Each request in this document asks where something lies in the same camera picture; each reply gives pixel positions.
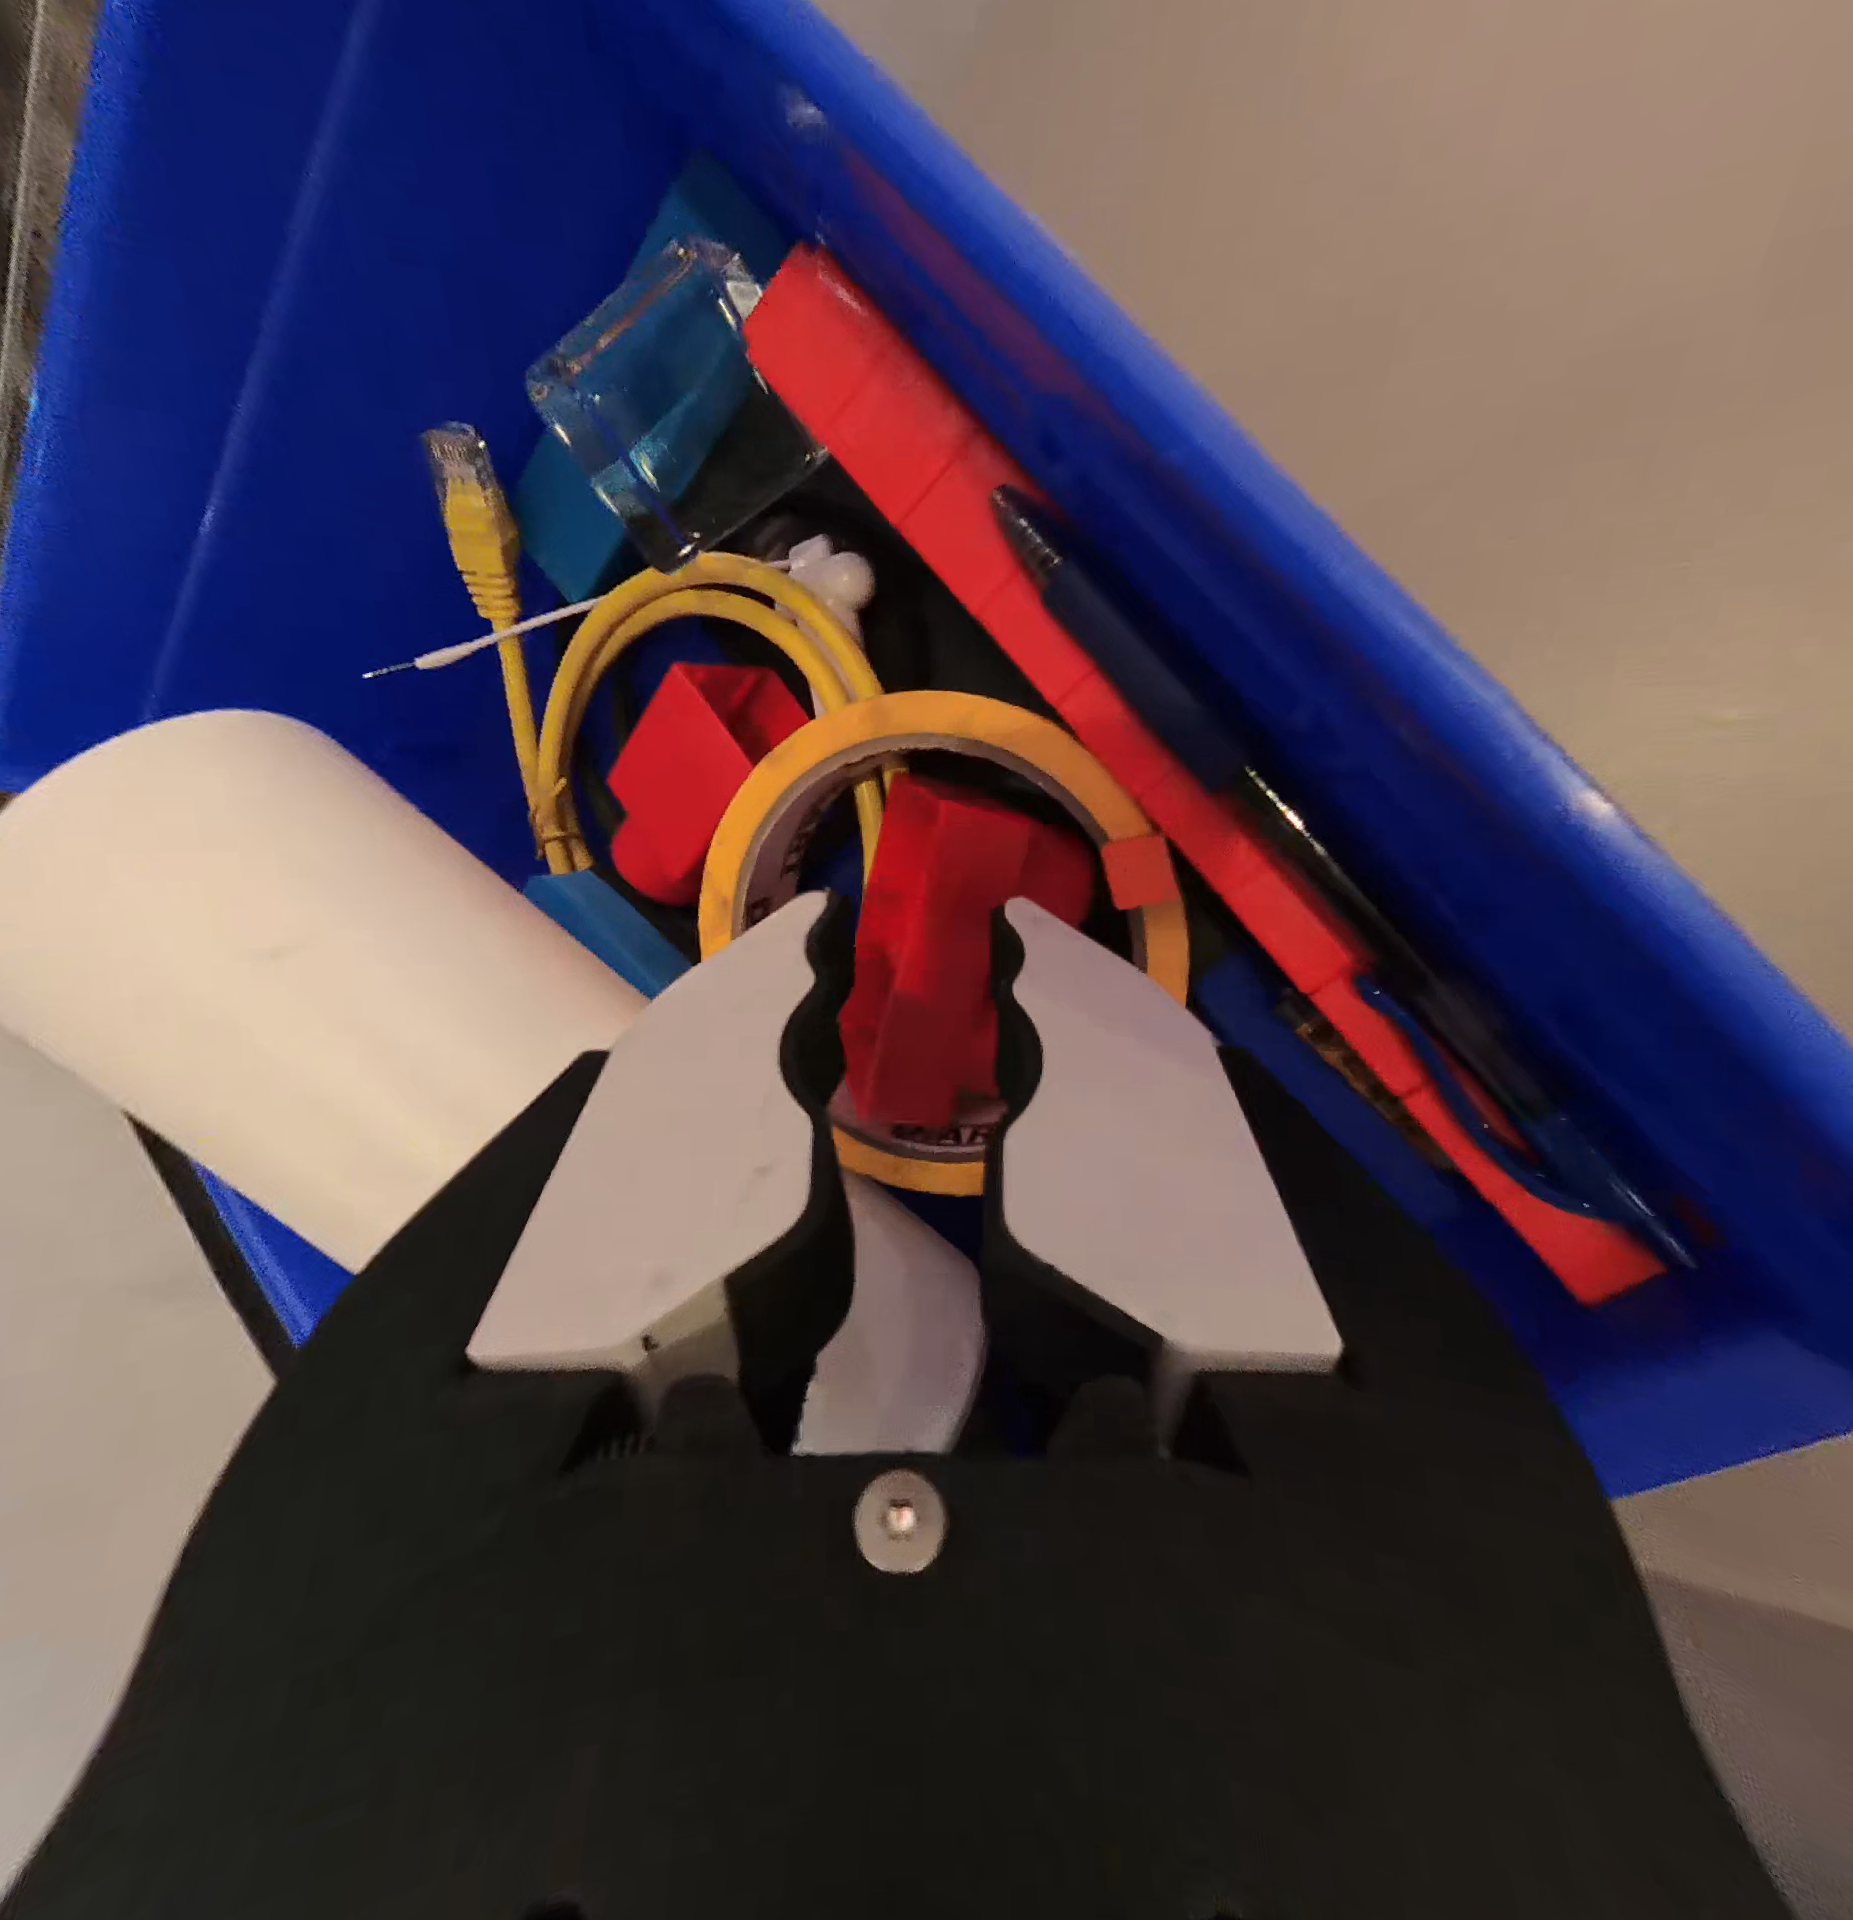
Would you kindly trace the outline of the white paper roll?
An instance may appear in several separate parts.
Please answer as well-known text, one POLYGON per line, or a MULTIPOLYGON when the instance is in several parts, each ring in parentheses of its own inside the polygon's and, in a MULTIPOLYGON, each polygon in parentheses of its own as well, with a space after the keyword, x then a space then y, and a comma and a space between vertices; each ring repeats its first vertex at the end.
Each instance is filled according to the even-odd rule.
POLYGON ((357 1274, 646 995, 325 732, 122 732, 0 810, 0 1025, 357 1274))

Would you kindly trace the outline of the red toy brick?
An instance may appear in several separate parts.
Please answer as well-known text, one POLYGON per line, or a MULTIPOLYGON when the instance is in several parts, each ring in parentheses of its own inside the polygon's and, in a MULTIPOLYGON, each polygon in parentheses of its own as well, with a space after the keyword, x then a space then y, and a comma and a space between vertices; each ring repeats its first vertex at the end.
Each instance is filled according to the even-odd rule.
POLYGON ((770 669, 668 667, 608 775, 623 810, 609 841, 620 878, 666 906, 695 903, 729 806, 807 718, 770 669))
POLYGON ((842 1016, 857 1114, 913 1137, 998 1096, 992 918, 1030 897, 1079 926, 1094 899, 1091 841, 936 779, 899 776, 857 919, 842 1016))

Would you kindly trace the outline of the blue plastic bin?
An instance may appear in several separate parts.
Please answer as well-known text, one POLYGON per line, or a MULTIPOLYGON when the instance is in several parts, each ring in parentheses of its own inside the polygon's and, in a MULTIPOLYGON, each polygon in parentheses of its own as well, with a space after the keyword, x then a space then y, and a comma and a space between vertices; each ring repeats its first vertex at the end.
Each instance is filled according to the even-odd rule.
POLYGON ((1693 1266, 1573 1303, 1288 1032, 1242 1027, 1509 1312, 1606 1490, 1851 1432, 1853 1046, 804 5, 106 5, 5 549, 0 788, 271 711, 516 894, 487 683, 364 683, 468 610, 420 432, 525 454, 529 360, 695 149, 1155 603, 1275 788, 1671 1218, 1693 1266))

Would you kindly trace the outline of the long red brick plate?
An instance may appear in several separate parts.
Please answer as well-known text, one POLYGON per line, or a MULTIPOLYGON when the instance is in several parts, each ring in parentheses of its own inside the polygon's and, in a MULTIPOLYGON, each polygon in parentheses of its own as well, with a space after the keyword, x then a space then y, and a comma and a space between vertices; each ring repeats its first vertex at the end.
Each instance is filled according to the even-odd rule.
MULTIPOLYGON (((1360 995, 1371 948, 1275 856, 1265 831, 1193 779, 1046 610, 993 518, 992 489, 1016 485, 1046 504, 1168 657, 1153 617, 839 262, 819 247, 796 247, 747 319, 747 340, 772 393, 936 576, 937 596, 962 606, 962 639, 940 639, 913 681, 1053 712, 1135 797, 1179 869, 1196 881, 1192 971, 1203 1016, 1229 1040, 1240 1040, 1252 1016, 1312 1044, 1411 1146, 1504 1218, 1576 1299, 1603 1303, 1668 1274, 1675 1264, 1640 1235, 1529 1198, 1470 1143, 1404 1034, 1360 995)), ((1179 670, 1226 727, 1212 696, 1179 670)))

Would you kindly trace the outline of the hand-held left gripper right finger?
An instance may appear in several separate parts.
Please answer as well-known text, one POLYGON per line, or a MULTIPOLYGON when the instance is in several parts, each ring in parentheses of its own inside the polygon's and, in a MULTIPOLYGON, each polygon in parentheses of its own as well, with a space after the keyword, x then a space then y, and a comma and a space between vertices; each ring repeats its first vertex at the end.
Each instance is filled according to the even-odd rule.
POLYGON ((983 1310, 1042 1427, 1119 1378, 1179 1441, 1205 1378, 1333 1372, 1342 1328, 1200 1019, 1023 895, 992 955, 983 1310))

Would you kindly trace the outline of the clear glass block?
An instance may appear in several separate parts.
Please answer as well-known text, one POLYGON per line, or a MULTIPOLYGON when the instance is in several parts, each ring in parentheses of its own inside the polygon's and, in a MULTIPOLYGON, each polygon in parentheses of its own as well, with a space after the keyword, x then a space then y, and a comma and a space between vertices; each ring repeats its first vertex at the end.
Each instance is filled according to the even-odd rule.
POLYGON ((740 251, 688 233, 534 360, 525 393, 646 565, 677 572, 825 464, 750 360, 764 297, 740 251))

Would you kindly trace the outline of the blue pen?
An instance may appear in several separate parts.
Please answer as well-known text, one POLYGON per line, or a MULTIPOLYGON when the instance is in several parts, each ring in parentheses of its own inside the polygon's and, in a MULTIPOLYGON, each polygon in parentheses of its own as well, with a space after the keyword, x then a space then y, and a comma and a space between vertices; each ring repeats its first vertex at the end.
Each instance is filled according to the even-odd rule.
POLYGON ((1253 767, 1208 699, 1140 629, 1130 604, 1062 536, 1054 513, 1016 485, 993 488, 988 504, 1046 610, 1125 703, 1208 792, 1224 797, 1265 831, 1275 856, 1371 948, 1360 995, 1404 1034, 1470 1143, 1529 1198, 1628 1229, 1661 1259, 1694 1269, 1682 1235, 1512 1056, 1479 1002, 1419 955, 1297 808, 1253 767))

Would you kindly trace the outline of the teal blue block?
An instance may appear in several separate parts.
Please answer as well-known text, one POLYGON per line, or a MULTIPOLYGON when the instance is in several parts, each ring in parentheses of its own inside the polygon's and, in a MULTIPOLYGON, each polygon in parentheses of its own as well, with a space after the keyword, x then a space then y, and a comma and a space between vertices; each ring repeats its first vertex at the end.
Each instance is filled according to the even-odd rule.
MULTIPOLYGON (((697 147, 675 173, 631 256, 628 276, 648 269, 672 242, 708 238, 737 251, 747 272, 767 284, 783 264, 795 236, 717 157, 697 147)), ((559 592, 578 603, 609 581, 623 563, 628 536, 620 518, 591 492, 577 454, 544 432, 512 489, 522 551, 559 592)))

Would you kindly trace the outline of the yellow tape roll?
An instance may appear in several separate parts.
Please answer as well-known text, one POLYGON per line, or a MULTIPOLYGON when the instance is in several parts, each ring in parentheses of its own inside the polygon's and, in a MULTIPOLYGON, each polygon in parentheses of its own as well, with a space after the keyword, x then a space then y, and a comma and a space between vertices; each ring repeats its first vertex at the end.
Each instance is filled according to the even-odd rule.
POLYGON ((984 758, 1057 801, 1100 849, 1117 849, 1115 904, 1133 959, 1187 1002, 1192 939, 1169 844, 1112 771, 1057 722, 974 692, 897 691, 823 712, 752 765, 708 844, 697 899, 711 959, 795 895, 812 827, 844 790, 915 752, 984 758))

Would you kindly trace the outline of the small blue toy brick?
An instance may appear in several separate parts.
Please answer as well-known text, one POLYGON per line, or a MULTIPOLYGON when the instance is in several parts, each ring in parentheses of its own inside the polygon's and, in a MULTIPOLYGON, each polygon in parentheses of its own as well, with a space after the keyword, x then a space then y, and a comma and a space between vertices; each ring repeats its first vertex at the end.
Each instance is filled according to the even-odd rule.
POLYGON ((525 897, 646 999, 697 965, 597 869, 537 873, 525 897))

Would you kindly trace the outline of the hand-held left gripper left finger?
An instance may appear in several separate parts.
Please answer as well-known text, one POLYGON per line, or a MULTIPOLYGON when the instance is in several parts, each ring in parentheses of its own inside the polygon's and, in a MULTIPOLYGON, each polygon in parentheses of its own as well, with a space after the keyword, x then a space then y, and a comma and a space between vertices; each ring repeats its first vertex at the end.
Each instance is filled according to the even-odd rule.
POLYGON ((684 972, 603 1062, 468 1356, 613 1368, 645 1409, 732 1378, 796 1419, 857 1244, 827 1105, 844 1077, 844 897, 804 894, 684 972))

